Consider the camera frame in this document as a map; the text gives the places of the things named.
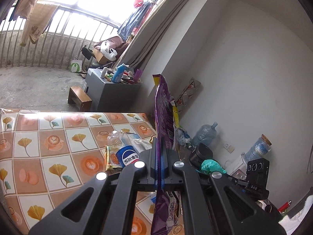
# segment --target concrete floor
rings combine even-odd
[[[10,67],[0,69],[0,107],[45,111],[78,111],[68,105],[71,86],[85,79],[66,69]]]

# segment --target white wall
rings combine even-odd
[[[313,143],[312,51],[268,13],[231,0],[182,82],[192,76],[202,89],[181,126],[194,136],[202,124],[218,122],[212,150],[222,165],[266,135],[273,144],[266,155],[269,199],[276,206],[297,203],[313,186],[313,175],[306,174]],[[232,154],[223,141],[235,147]]]
[[[193,64],[197,53],[229,0],[188,0],[178,13],[146,65],[141,79],[136,112],[150,112],[154,107],[153,74],[163,74],[170,91]]]

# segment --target towel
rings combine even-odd
[[[304,208],[299,211],[294,217],[289,218],[288,216],[285,216],[279,224],[284,227],[287,235],[291,235],[296,228],[299,226],[299,224],[302,222],[306,214],[309,212],[309,209],[311,208],[313,204],[313,195],[310,195],[306,199],[306,203],[304,205]]]
[[[29,20],[26,20],[22,40],[20,46],[25,47],[27,37],[34,44],[39,39],[40,35],[45,31],[58,6],[53,4],[36,3]]]

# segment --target patterned bed sheet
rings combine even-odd
[[[23,234],[105,171],[112,131],[127,129],[147,141],[156,134],[142,113],[0,112],[0,187]],[[138,192],[132,235],[150,234],[154,199],[154,193]],[[171,233],[184,234],[182,216]]]

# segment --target snack bag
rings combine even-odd
[[[110,146],[106,147],[106,169],[122,170],[122,165],[116,156],[116,152]]]
[[[162,141],[164,141],[167,148],[175,149],[173,106],[165,78],[159,74],[153,75],[153,79],[156,84],[159,84],[155,98],[156,162],[158,170],[156,207],[151,226],[151,235],[167,235],[173,226],[178,225],[181,213],[179,193],[163,191],[164,164],[162,163],[161,147]]]

